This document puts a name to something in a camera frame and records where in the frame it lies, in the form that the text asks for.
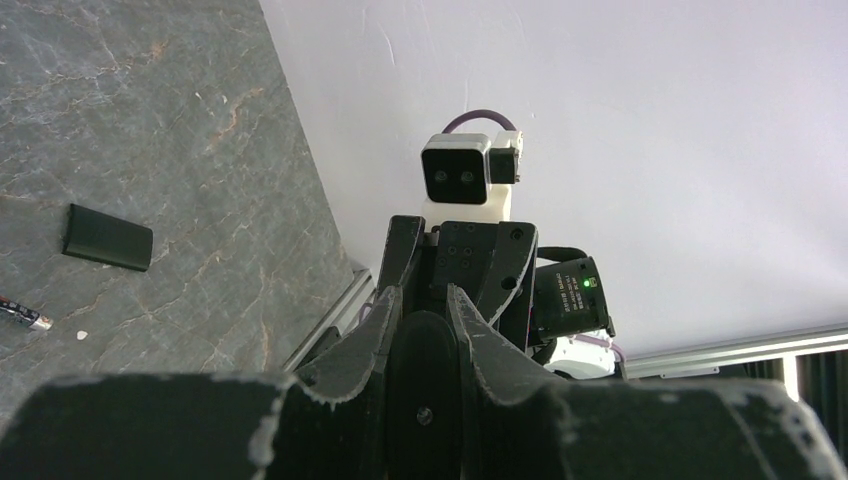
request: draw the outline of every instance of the black plastic part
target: black plastic part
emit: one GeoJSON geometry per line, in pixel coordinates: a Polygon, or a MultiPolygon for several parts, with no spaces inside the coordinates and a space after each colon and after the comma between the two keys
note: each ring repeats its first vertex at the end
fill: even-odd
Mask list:
{"type": "Polygon", "coordinates": [[[479,150],[421,152],[427,197],[436,203],[482,205],[488,198],[489,164],[479,150]]]}
{"type": "Polygon", "coordinates": [[[456,335],[414,312],[398,325],[386,387],[387,478],[460,478],[462,398],[456,335]]]}
{"type": "Polygon", "coordinates": [[[518,159],[513,148],[489,149],[489,172],[492,183],[513,185],[518,181],[518,159]]]}
{"type": "Polygon", "coordinates": [[[144,272],[150,267],[153,230],[71,204],[62,253],[144,272]]]}

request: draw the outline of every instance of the screw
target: screw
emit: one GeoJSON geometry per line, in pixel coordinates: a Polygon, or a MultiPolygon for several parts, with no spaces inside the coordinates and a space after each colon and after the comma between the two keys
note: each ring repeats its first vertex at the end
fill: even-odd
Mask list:
{"type": "Polygon", "coordinates": [[[418,409],[418,423],[423,426],[430,425],[430,422],[433,421],[433,411],[427,407],[421,407],[418,409]]]}

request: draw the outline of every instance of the black cable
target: black cable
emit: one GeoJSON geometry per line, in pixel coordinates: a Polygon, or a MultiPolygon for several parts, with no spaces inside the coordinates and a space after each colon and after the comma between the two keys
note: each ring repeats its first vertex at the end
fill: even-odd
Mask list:
{"type": "Polygon", "coordinates": [[[476,120],[478,118],[485,118],[487,120],[491,120],[493,122],[497,122],[504,130],[518,130],[515,128],[515,125],[509,121],[508,118],[503,116],[502,114],[494,111],[494,110],[471,110],[470,112],[465,112],[462,115],[454,118],[451,123],[442,130],[442,133],[451,133],[457,129],[463,123],[469,120],[476,120]]]}

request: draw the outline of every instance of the camera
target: camera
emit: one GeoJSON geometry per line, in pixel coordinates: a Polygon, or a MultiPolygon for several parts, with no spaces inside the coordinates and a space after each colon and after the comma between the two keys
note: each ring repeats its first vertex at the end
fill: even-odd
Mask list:
{"type": "Polygon", "coordinates": [[[427,197],[434,203],[484,205],[493,185],[519,180],[523,136],[504,131],[495,142],[482,133],[433,135],[421,152],[427,197]]]}

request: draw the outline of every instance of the gray marble surface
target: gray marble surface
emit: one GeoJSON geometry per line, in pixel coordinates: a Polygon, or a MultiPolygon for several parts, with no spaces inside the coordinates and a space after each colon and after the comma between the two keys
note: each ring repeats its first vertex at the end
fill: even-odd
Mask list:
{"type": "Polygon", "coordinates": [[[279,368],[351,280],[256,0],[0,0],[0,294],[55,321],[0,320],[0,431],[58,375],[279,368]],[[61,255],[72,202],[149,271],[61,255]]]}

